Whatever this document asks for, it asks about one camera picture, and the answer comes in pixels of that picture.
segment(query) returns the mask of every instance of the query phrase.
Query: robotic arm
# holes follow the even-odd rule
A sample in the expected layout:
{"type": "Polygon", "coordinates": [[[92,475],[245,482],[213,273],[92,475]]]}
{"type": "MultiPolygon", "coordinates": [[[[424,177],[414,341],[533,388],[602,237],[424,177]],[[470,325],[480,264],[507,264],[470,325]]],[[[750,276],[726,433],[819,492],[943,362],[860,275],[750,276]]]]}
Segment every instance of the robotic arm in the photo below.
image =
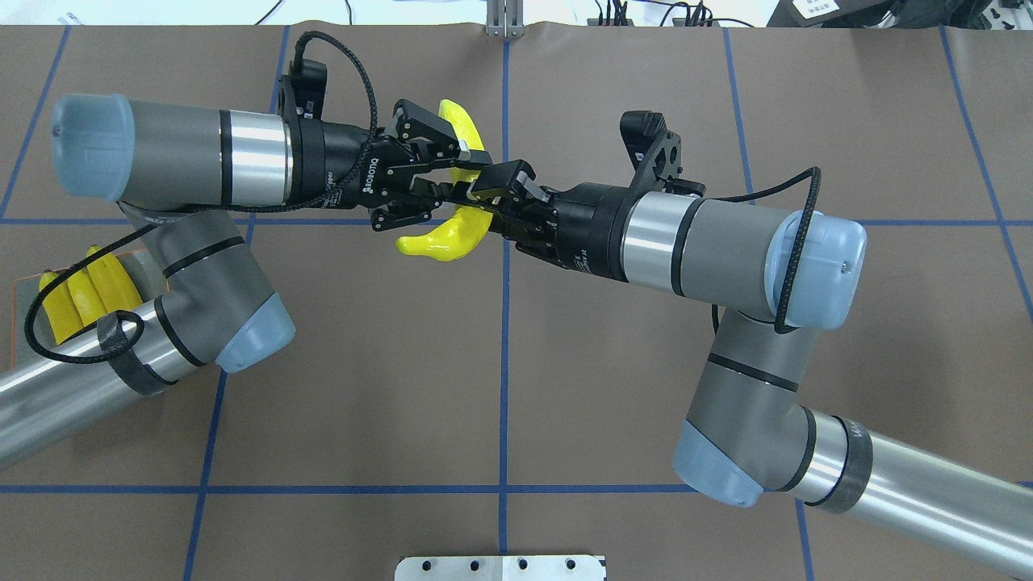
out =
{"type": "MultiPolygon", "coordinates": [[[[228,242],[237,234],[225,213],[201,209],[363,206],[373,230],[384,231],[426,221],[445,203],[475,208],[490,214],[491,232],[528,255],[726,307],[674,461],[693,488],[740,507],[763,490],[789,492],[1033,579],[1033,491],[795,402],[818,330],[836,329],[847,315],[866,245],[859,224],[814,211],[817,169],[757,194],[703,197],[702,184],[679,177],[681,140],[663,117],[628,112],[620,131],[635,169],[631,183],[559,191],[536,184],[524,160],[493,164],[446,121],[405,100],[384,128],[375,116],[369,130],[323,121],[325,80],[323,65],[296,57],[281,81],[279,116],[119,95],[59,102],[54,147],[62,185],[75,195],[118,201],[136,225],[165,224],[145,241],[169,273],[173,292],[136,309],[144,332],[127,353],[138,361],[122,367],[143,366],[169,381],[218,361],[275,296],[244,255],[246,246],[228,242]],[[420,177],[443,167],[480,174],[455,183],[420,177]],[[740,203],[807,178],[811,195],[803,211],[740,203]],[[211,255],[223,256],[226,248],[239,248],[239,255],[230,261],[226,253],[225,266],[221,258],[205,268],[198,265],[210,261],[188,259],[213,249],[211,255]],[[182,305],[175,315],[174,296],[182,305]],[[232,333],[206,335],[211,311],[197,306],[211,302],[219,310],[239,298],[247,306],[229,309],[232,322],[223,326],[232,333]]],[[[289,332],[255,326],[256,339],[241,344],[264,346],[238,358],[237,367],[292,335],[282,306],[270,311],[282,324],[271,328],[289,332]],[[267,335],[278,339],[261,340],[267,335]]],[[[61,348],[104,350],[100,337],[84,335],[61,348]]],[[[138,397],[127,385],[115,363],[40,359],[0,376],[0,465],[138,397]],[[88,373],[103,377],[94,381],[88,373]],[[97,397],[86,403],[72,384],[97,386],[90,388],[99,390],[97,397]],[[30,428],[40,425],[51,429],[30,428]]]]}

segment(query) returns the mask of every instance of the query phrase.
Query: yellow banana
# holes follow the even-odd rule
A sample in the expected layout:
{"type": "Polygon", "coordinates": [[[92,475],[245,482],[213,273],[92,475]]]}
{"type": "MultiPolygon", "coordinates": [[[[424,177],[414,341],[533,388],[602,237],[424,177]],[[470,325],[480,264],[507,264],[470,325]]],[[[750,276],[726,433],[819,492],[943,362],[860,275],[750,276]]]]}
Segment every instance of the yellow banana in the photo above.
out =
{"type": "MultiPolygon", "coordinates": [[[[483,142],[480,141],[480,133],[470,119],[470,115],[458,103],[448,99],[442,99],[438,105],[438,115],[451,123],[456,130],[456,136],[465,141],[470,149],[484,149],[483,142]]],[[[471,182],[476,179],[480,172],[475,170],[451,169],[451,180],[453,182],[471,182]]],[[[448,262],[462,258],[476,248],[477,244],[484,239],[488,234],[488,226],[492,224],[492,215],[489,212],[471,207],[460,207],[441,225],[424,236],[403,236],[399,238],[395,246],[403,254],[412,256],[430,256],[436,261],[448,262]]]]}
{"type": "Polygon", "coordinates": [[[68,278],[68,292],[71,294],[72,302],[75,303],[75,310],[79,311],[84,327],[107,313],[104,310],[104,302],[100,300],[100,295],[97,294],[86,270],[81,270],[68,278]]]}
{"type": "MultiPolygon", "coordinates": [[[[87,256],[92,256],[100,250],[99,246],[90,246],[86,251],[87,256]]],[[[96,262],[87,267],[93,286],[100,295],[100,300],[104,304],[105,312],[117,310],[132,310],[144,302],[139,298],[139,292],[126,273],[125,267],[114,254],[104,254],[96,262]]]]}
{"type": "MultiPolygon", "coordinates": [[[[58,277],[58,273],[46,271],[39,277],[39,289],[51,283],[58,277]]],[[[51,320],[51,330],[54,331],[54,340],[58,344],[74,335],[83,328],[83,319],[79,316],[75,303],[71,301],[68,293],[68,284],[60,284],[50,295],[43,299],[43,310],[46,311],[46,318],[51,320]]]]}

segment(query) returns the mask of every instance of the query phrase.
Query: blue end cap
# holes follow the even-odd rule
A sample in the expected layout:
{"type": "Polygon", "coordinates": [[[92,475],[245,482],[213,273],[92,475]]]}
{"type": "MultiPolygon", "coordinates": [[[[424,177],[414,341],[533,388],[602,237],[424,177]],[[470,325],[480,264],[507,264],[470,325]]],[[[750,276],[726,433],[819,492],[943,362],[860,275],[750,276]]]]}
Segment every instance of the blue end cap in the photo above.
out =
{"type": "MultiPolygon", "coordinates": [[[[768,248],[764,290],[773,315],[778,308],[785,267],[803,214],[803,211],[789,214],[768,248]]],[[[786,324],[826,331],[843,325],[857,290],[867,245],[868,233],[857,222],[815,212],[789,296],[786,324]]]]}
{"type": "Polygon", "coordinates": [[[54,105],[51,152],[61,187],[72,195],[117,202],[129,183],[136,141],[122,95],[65,95],[54,105]]]}
{"type": "Polygon", "coordinates": [[[688,420],[675,450],[675,471],[685,484],[732,507],[752,507],[764,491],[688,420]]]}
{"type": "Polygon", "coordinates": [[[226,343],[215,363],[226,373],[247,369],[286,346],[294,331],[280,294],[274,293],[226,343]]]}

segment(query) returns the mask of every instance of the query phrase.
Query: metal clamp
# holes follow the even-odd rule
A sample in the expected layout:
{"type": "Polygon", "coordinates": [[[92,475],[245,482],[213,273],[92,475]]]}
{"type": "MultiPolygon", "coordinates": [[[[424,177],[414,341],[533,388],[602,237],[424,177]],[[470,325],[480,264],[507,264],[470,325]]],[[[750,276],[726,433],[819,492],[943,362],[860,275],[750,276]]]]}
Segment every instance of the metal clamp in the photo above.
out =
{"type": "Polygon", "coordinates": [[[488,0],[486,32],[499,38],[524,36],[524,0],[488,0]]]}

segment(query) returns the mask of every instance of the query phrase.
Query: robotiq logo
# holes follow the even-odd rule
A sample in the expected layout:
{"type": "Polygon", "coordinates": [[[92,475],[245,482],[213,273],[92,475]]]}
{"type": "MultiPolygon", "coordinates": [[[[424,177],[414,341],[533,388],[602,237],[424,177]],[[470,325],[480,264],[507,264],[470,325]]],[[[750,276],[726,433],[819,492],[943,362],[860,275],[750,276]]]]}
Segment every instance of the robotiq logo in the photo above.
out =
{"type": "Polygon", "coordinates": [[[380,163],[379,157],[370,158],[370,167],[366,171],[366,185],[363,186],[364,193],[373,193],[373,177],[377,174],[377,163],[380,163]]]}

